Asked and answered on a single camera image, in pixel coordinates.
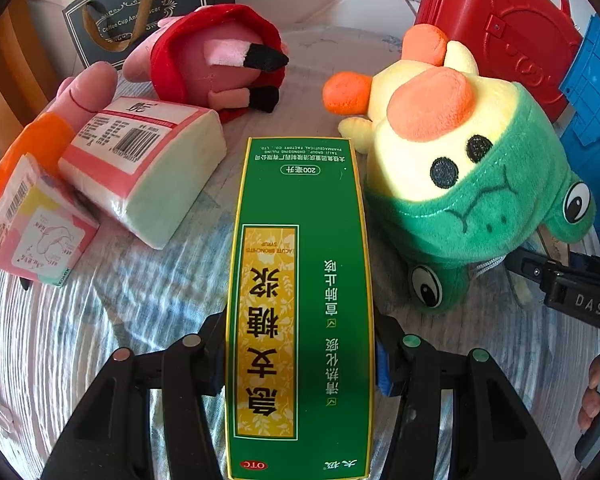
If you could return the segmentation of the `person's right hand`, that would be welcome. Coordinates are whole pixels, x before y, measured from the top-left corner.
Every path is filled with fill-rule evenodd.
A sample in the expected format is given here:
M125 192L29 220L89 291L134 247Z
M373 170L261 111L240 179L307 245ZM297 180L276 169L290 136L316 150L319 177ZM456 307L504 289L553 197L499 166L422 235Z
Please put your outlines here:
M582 432L590 428L593 419L600 412L600 354L592 361L588 369L588 388L582 396L577 423Z

